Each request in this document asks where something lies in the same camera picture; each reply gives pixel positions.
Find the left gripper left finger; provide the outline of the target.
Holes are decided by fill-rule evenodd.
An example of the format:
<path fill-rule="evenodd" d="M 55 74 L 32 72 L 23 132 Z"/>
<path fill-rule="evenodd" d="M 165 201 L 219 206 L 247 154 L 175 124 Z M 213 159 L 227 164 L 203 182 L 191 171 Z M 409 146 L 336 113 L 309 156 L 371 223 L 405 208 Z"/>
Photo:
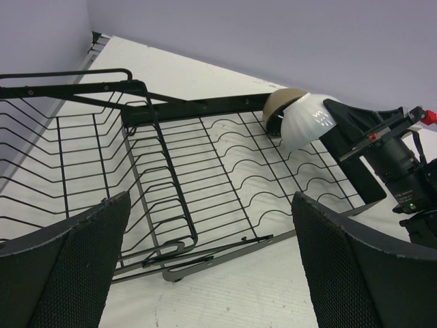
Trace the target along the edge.
<path fill-rule="evenodd" d="M 98 327 L 130 216 L 123 191 L 1 244 L 2 327 Z"/>

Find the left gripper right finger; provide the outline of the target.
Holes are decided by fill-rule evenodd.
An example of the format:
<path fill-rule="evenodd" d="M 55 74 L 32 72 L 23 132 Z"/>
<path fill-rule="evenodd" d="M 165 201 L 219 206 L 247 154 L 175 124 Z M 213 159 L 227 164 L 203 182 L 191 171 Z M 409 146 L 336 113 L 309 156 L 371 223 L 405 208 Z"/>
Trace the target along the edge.
<path fill-rule="evenodd" d="M 292 216 L 319 327 L 435 327 L 436 250 L 379 232 L 302 192 Z"/>

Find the light blue bowl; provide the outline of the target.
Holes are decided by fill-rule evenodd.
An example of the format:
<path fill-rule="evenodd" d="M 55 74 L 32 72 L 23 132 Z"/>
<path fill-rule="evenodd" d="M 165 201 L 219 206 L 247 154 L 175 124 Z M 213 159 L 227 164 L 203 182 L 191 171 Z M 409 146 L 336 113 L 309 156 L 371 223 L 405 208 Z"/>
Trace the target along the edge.
<path fill-rule="evenodd" d="M 283 111 L 281 138 L 288 152 L 305 147 L 337 125 L 324 106 L 326 99 L 339 102 L 333 96 L 306 93 Z"/>

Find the tan and black bowl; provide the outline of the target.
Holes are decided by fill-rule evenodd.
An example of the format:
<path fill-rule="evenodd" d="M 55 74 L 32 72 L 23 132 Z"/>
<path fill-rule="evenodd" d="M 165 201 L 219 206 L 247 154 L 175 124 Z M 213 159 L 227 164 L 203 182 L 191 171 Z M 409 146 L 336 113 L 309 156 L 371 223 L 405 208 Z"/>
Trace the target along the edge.
<path fill-rule="evenodd" d="M 263 108 L 263 123 L 265 132 L 273 137 L 281 136 L 283 112 L 292 103 L 307 94 L 306 91 L 296 88 L 279 89 L 271 93 Z"/>

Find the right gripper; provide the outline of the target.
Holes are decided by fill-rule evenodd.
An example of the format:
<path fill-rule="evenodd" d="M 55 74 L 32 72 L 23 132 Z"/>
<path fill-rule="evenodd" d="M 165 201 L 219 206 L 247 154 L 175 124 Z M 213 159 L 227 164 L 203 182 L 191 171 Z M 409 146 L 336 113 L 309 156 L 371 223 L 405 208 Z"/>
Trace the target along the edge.
<path fill-rule="evenodd" d="M 352 107 L 338 100 L 325 99 L 323 105 L 336 125 L 324 136 L 331 154 L 343 163 L 343 173 L 364 204 L 345 215 L 359 215 L 386 198 L 386 192 L 366 165 L 365 157 L 389 190 L 423 188 L 423 161 L 418 161 L 401 139 L 414 125 L 400 107 L 391 111 L 372 111 Z"/>

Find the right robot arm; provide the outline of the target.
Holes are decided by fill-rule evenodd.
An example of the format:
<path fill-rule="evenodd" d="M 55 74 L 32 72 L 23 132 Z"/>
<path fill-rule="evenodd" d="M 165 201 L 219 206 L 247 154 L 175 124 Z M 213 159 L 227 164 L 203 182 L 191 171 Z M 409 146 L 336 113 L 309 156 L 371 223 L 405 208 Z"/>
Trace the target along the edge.
<path fill-rule="evenodd" d="M 366 205 L 390 193 L 393 212 L 409 215 L 400 221 L 412 243 L 436 247 L 436 161 L 427 161 L 416 123 L 436 123 L 436 113 L 417 106 L 372 111 L 323 102 L 336 125 L 320 141 L 337 162 Z"/>

